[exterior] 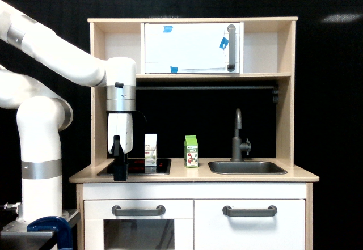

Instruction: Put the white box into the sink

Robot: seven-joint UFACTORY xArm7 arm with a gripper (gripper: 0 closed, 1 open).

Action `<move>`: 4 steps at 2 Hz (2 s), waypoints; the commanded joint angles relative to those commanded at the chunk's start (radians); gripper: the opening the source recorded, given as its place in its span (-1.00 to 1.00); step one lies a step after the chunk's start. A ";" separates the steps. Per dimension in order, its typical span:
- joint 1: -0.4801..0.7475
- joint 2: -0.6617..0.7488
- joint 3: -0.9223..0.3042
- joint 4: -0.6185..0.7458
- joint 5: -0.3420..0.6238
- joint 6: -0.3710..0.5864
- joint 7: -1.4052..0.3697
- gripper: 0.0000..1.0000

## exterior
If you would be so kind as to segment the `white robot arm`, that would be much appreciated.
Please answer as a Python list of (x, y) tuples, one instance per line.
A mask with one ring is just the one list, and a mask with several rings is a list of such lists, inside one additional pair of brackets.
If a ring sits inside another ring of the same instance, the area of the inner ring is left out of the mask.
[[(133, 147), (136, 62), (127, 57), (98, 59), (56, 35), (45, 25), (1, 3), (1, 40), (80, 86), (107, 93), (107, 148), (126, 161)], [(59, 132), (73, 120), (69, 103), (27, 75), (1, 68), (1, 107), (16, 110), (22, 161), (22, 209), (31, 223), (61, 216), (62, 160)]]

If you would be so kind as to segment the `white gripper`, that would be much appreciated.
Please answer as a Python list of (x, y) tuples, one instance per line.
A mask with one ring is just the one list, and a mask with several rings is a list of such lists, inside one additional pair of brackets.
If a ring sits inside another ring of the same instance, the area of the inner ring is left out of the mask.
[(133, 119), (131, 112), (108, 112), (107, 147), (112, 154), (114, 181), (128, 178), (127, 154), (133, 148)]

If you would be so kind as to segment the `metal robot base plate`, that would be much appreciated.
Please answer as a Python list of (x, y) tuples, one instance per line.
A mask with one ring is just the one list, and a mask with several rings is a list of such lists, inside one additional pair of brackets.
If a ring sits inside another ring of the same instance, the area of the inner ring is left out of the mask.
[(5, 225), (1, 230), (4, 236), (72, 236), (72, 228), (78, 224), (81, 215), (77, 209), (64, 210), (61, 216), (47, 216), (33, 222), (23, 219)]

